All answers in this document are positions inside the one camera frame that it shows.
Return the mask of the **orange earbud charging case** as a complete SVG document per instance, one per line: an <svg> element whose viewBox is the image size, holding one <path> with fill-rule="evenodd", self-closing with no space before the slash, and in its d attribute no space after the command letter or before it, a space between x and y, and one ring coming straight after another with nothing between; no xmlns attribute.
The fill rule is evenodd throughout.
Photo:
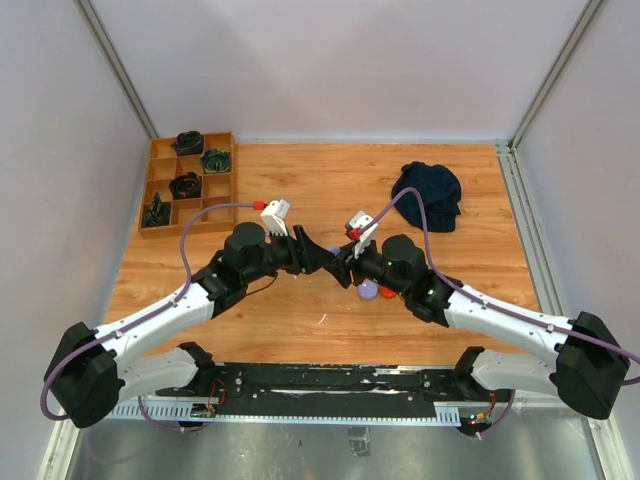
<svg viewBox="0 0 640 480"><path fill-rule="evenodd" d="M379 286L378 287L378 293L379 293L380 296L382 296L385 299L393 299L393 298L397 297L397 293L396 292L394 292L394 291L392 291L392 290L390 290L388 288L385 288L383 286Z"/></svg>

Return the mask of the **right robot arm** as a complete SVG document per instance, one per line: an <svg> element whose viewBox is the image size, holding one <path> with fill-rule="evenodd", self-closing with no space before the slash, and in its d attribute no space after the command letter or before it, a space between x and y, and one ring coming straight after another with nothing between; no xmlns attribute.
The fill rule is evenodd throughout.
<svg viewBox="0 0 640 480"><path fill-rule="evenodd" d="M474 400L487 390L523 390L555 396L574 411L607 419L630 367L604 321L517 307L439 275L406 235L362 251L351 243L332 254L325 270L343 287L372 281L399 295L418 319L479 332L518 348L502 355L483 347L465 351L453 375L455 392Z"/></svg>

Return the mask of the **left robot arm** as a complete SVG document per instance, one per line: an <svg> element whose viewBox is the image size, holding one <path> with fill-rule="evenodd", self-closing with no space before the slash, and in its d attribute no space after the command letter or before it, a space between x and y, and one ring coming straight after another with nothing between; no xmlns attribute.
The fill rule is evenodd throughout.
<svg viewBox="0 0 640 480"><path fill-rule="evenodd" d="M165 356L149 351L194 325L213 319L243 300L250 283L279 271L311 274L334 260L301 226L291 236L268 236L253 222L237 225L223 248L198 272L188 272L182 287L128 317L90 329L83 322L69 327L45 373L40 397L43 414L54 396L61 419L87 428L119 403L166 388L207 393L214 371L183 348Z"/></svg>

